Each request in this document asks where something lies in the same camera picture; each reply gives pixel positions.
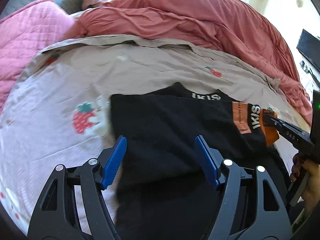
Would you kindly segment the right hand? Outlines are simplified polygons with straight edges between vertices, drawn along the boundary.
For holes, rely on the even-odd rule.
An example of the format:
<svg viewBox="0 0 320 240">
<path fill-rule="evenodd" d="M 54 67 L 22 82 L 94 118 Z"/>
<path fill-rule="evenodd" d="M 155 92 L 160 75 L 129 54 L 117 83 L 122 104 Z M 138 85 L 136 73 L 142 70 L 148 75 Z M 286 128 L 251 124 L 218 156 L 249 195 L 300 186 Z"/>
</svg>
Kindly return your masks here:
<svg viewBox="0 0 320 240">
<path fill-rule="evenodd" d="M 307 219 L 316 208 L 320 194 L 319 194 L 319 164 L 304 158 L 300 153 L 293 156 L 293 166 L 291 168 L 290 179 L 296 181 L 300 176 L 301 168 L 304 168 L 310 173 L 307 186 L 302 194 L 304 200 L 304 218 Z"/>
</svg>

